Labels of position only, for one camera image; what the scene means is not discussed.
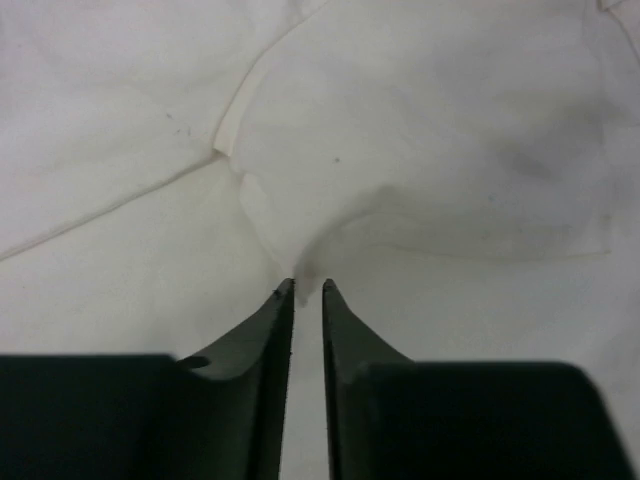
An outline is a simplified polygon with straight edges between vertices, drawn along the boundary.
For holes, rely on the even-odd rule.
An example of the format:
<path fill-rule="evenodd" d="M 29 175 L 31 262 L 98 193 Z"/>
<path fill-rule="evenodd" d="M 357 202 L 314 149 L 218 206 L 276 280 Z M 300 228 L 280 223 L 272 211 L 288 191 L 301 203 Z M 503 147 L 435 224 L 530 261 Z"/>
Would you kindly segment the white t shirt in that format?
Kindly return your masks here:
<path fill-rule="evenodd" d="M 328 277 L 419 355 L 579 357 L 639 259 L 635 1 L 5 1 L 1 348 L 196 350 Z"/>

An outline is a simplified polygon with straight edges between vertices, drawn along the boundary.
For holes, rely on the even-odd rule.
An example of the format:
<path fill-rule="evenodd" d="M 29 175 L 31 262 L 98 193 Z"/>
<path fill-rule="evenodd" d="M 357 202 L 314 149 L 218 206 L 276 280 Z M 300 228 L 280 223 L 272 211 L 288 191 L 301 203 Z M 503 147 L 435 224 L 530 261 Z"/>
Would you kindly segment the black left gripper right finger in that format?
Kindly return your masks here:
<path fill-rule="evenodd" d="M 603 399 L 549 361 L 418 362 L 322 287 L 334 479 L 632 479 Z"/>

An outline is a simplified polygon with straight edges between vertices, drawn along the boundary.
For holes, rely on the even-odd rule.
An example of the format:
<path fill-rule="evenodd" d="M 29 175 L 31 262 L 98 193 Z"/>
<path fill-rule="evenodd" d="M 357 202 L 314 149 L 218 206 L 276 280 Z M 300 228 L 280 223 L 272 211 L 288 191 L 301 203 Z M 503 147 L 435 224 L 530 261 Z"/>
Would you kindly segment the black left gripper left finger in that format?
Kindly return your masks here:
<path fill-rule="evenodd" d="M 294 322 L 292 280 L 184 359 L 5 355 L 5 479 L 275 479 Z"/>

